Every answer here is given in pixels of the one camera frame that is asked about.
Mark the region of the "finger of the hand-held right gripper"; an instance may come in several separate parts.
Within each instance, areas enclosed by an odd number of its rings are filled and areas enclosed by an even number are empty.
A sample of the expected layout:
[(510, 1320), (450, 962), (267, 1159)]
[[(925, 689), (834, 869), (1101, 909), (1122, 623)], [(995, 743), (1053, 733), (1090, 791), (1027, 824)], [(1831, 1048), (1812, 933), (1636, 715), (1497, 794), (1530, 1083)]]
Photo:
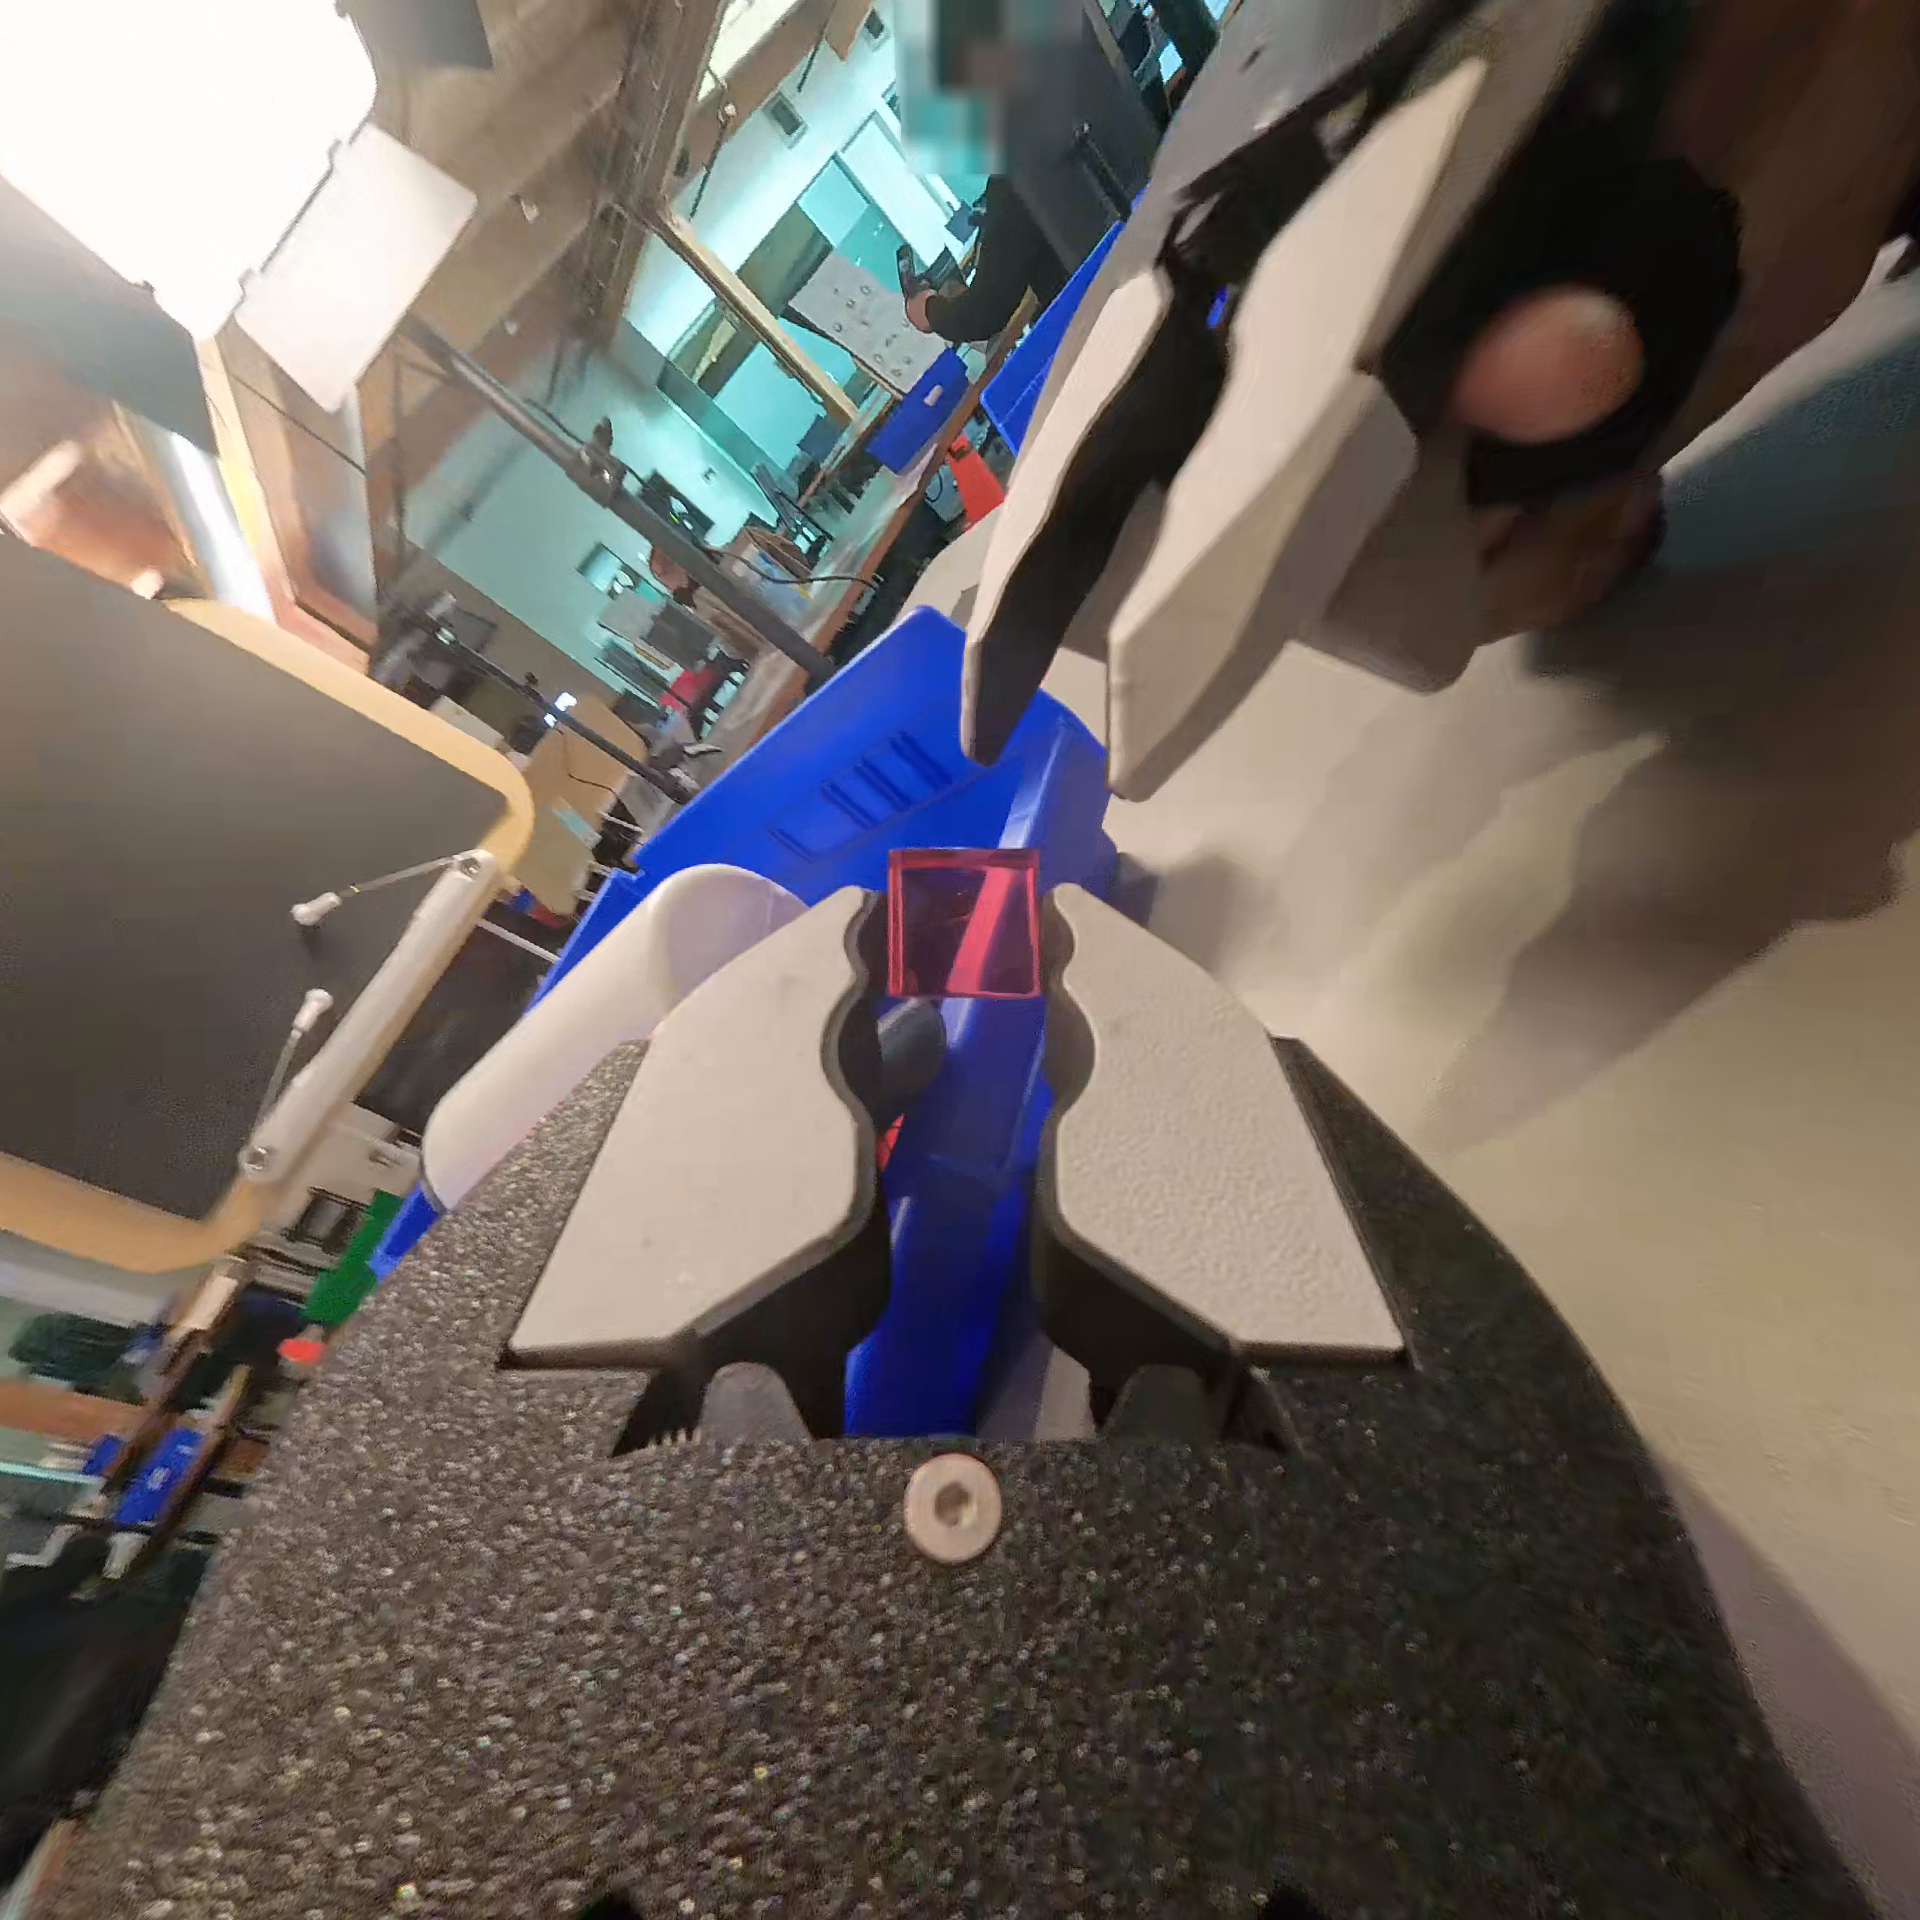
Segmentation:
[(1014, 463), (967, 623), (959, 743), (991, 764), (1226, 385), (1217, 288), (1135, 274), (1099, 306), (1081, 352)]
[(1465, 60), (1398, 104), (1262, 252), (1228, 375), (1108, 629), (1108, 786), (1146, 800), (1234, 704), (1262, 593), (1285, 632), (1331, 600), (1412, 474), (1359, 351), (1490, 77)]

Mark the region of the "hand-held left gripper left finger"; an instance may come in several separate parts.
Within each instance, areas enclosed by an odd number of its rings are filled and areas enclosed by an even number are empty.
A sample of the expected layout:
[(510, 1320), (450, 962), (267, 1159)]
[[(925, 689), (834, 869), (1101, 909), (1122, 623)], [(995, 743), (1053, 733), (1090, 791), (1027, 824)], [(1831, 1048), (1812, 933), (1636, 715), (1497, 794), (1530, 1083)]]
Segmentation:
[(875, 897), (802, 907), (639, 1048), (519, 1323), (534, 1367), (717, 1364), (751, 1313), (846, 1255), (877, 1199)]

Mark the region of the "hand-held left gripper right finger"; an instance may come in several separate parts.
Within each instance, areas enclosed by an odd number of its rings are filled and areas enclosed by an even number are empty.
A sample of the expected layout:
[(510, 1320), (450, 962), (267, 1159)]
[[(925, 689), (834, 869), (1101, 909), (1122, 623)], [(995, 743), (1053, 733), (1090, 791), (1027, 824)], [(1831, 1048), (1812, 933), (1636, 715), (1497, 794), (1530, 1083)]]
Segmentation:
[(1044, 903), (1035, 1304), (1081, 1364), (1394, 1362), (1403, 1330), (1275, 1040), (1079, 885)]

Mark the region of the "blue plastic bin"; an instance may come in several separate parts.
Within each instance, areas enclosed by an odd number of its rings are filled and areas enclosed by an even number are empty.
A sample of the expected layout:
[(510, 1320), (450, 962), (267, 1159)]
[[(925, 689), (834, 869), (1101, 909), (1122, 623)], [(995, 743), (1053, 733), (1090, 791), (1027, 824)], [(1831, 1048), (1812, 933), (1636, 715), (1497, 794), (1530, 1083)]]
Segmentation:
[(1009, 351), (998, 371), (981, 394), (981, 411), (996, 431), (1009, 450), (1019, 452), (1027, 431), (1039, 408), (1057, 355), (1068, 330), (1089, 295), (1097, 273), (1114, 252), (1122, 224), (1111, 226), (1089, 258), (1074, 269), (1062, 290), (1039, 311), (1019, 343)]
[(455, 1385), (534, 1371), (639, 1375), (642, 1412), (694, 1426), (737, 1364), (780, 1379), (799, 1439), (971, 1433), (1033, 1322), (1029, 1209), (1051, 1096), (1047, 1001), (893, 1000), (885, 888), (897, 849), (1031, 849), (1039, 905), (1103, 897), (1106, 753), (1037, 696), (995, 764), (963, 754), (965, 636), (907, 612), (733, 762), (613, 877), (570, 940), (557, 979), (666, 877), (737, 866), (815, 905), (875, 897), (861, 935), (877, 1056), (869, 1083), (877, 1199), (869, 1227), (819, 1276), (751, 1313), (721, 1362), (534, 1367), (511, 1332), (633, 1082), (637, 1040), (610, 1052), (452, 1211), (434, 1213), (339, 1346), (343, 1380), (382, 1377), (420, 1409)]

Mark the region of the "red translucent cube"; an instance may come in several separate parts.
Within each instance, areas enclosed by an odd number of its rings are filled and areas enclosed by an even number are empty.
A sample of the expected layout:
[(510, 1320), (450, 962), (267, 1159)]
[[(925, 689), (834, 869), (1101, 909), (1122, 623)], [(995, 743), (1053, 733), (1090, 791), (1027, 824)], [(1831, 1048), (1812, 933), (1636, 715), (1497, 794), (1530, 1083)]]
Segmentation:
[(897, 849), (886, 857), (885, 989), (893, 1000), (1042, 995), (1035, 850)]

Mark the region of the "white plastic cup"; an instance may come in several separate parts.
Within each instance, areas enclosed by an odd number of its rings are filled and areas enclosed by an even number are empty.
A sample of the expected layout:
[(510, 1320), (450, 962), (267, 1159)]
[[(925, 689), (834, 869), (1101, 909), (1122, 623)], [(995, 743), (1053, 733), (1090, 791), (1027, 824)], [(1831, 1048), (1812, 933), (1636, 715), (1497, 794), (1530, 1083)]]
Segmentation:
[(458, 1209), (610, 1052), (649, 1040), (709, 976), (804, 907), (737, 866), (666, 877), (431, 1111), (420, 1148), (431, 1209)]

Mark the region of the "white sign board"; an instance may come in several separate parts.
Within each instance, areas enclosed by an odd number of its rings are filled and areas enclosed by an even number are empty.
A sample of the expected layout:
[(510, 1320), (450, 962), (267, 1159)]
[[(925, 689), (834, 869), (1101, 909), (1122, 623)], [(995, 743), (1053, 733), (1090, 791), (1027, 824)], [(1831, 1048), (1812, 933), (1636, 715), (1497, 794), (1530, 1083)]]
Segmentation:
[(899, 397), (919, 387), (947, 351), (935, 335), (913, 327), (899, 285), (834, 249), (785, 306)]

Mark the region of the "green plastic item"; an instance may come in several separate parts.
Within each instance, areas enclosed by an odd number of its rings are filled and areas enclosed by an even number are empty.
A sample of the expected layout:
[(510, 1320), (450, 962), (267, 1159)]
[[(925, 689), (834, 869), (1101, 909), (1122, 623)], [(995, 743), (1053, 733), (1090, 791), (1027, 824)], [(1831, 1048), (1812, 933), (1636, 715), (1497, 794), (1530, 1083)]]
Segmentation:
[(339, 1329), (377, 1284), (374, 1252), (399, 1211), (403, 1193), (379, 1192), (367, 1200), (362, 1223), (346, 1249), (318, 1274), (303, 1301), (303, 1322)]

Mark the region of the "white light bar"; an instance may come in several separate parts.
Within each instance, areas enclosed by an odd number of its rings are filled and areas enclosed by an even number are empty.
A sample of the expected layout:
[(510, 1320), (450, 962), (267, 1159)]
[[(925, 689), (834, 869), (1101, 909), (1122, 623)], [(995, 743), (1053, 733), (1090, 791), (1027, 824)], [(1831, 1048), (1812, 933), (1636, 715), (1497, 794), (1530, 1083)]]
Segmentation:
[(343, 1015), (331, 1013), (333, 996), (324, 988), (311, 988), (301, 996), (236, 1156), (244, 1184), (286, 1179), (308, 1156), (335, 1109), (366, 1083), (393, 1032), (413, 1013), (483, 920), (499, 875), (494, 850), (467, 849), (293, 903), (290, 922), (300, 930), (315, 930), (350, 901), (406, 881), (434, 881)]

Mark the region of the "black pole stand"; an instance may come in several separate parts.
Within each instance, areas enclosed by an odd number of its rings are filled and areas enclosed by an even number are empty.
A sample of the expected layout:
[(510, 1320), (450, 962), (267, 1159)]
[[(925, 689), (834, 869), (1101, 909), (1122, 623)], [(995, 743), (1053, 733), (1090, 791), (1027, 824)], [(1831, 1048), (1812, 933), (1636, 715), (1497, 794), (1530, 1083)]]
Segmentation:
[(833, 679), (834, 663), (827, 655), (807, 643), (754, 587), (725, 571), (694, 535), (652, 508), (637, 492), (630, 468), (614, 452), (553, 424), (553, 419), (517, 396), (477, 359), (452, 345), (420, 319), (403, 319), (397, 338), (417, 347), (447, 385), (477, 397), (491, 416), (503, 421), (523, 444), (542, 452), (598, 511), (610, 513), (647, 545), (661, 547), (694, 585), (709, 591), (765, 647), (794, 663), (809, 687), (815, 689)]

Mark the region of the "black board wooden rim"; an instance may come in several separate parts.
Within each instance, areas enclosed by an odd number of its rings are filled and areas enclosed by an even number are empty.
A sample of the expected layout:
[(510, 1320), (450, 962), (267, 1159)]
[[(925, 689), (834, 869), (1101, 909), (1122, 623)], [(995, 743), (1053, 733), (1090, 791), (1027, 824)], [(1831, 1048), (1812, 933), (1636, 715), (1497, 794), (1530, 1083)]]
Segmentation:
[(500, 753), (313, 645), (4, 539), (4, 1235), (135, 1276), (249, 1240), (473, 935), (297, 1170), (252, 1186), (236, 1156), (301, 996), (343, 1015), (434, 881), (315, 930), (293, 903), (467, 849), (499, 891), (532, 827)]

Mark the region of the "LED light panel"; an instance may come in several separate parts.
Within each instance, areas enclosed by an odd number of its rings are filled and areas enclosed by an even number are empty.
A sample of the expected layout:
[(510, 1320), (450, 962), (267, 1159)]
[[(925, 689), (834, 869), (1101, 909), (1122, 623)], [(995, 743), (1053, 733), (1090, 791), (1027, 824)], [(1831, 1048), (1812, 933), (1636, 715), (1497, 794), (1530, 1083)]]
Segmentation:
[(227, 325), (339, 413), (477, 205), (374, 121), (419, 68), (477, 4), (4, 4), (4, 335), (201, 449)]

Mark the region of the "silver ceiling duct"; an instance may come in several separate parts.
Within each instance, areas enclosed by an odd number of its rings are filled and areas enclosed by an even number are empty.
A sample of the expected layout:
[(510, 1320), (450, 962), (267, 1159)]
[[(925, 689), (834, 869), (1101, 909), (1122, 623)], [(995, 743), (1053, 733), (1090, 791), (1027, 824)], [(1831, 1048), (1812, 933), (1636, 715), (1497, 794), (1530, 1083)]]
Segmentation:
[(267, 577), (244, 535), (217, 460), (191, 439), (145, 416), (132, 416), (132, 432), (205, 600), (275, 624)]

